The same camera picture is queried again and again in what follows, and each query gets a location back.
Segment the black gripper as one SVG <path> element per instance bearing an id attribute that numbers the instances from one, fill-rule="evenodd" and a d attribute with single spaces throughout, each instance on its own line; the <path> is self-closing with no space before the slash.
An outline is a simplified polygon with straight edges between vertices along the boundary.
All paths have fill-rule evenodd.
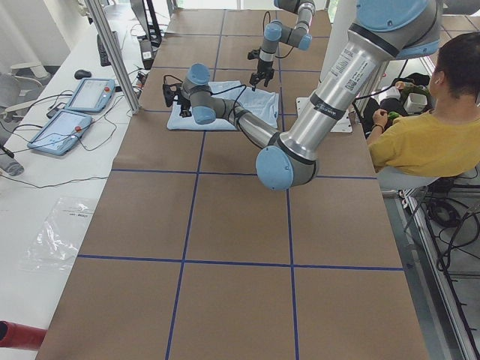
<path id="1" fill-rule="evenodd" d="M 250 75 L 249 83 L 253 91 L 256 90 L 259 81 L 264 80 L 264 86 L 267 87 L 270 81 L 274 78 L 275 69 L 273 68 L 273 61 L 264 61 L 258 59 L 257 71 Z"/>
<path id="2" fill-rule="evenodd" d="M 191 102 L 182 94 L 177 95 L 177 104 L 180 106 L 180 115 L 191 115 Z"/>

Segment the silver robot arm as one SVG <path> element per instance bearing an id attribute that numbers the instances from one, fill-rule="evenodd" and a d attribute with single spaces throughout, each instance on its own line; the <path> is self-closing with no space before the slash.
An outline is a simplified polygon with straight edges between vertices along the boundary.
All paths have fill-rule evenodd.
<path id="1" fill-rule="evenodd" d="M 197 124 L 225 119 L 261 149 L 256 173 L 269 189 L 284 191 L 317 175 L 318 146 L 383 62 L 427 56 L 439 47 L 442 1 L 357 1 L 355 10 L 345 47 L 286 132 L 236 100 L 213 97 L 204 64 L 193 64 L 181 84 L 179 97 L 190 103 Z"/>
<path id="2" fill-rule="evenodd" d="M 273 20 L 263 31 L 263 41 L 259 49 L 253 49 L 247 54 L 248 60 L 257 60 L 256 72 L 250 75 L 249 83 L 253 90 L 260 82 L 269 84 L 275 74 L 274 59 L 277 56 L 279 44 L 306 51 L 312 41 L 310 27 L 316 12 L 313 1 L 274 1 L 274 6 L 297 16 L 293 27 L 284 25 L 280 20 Z"/>

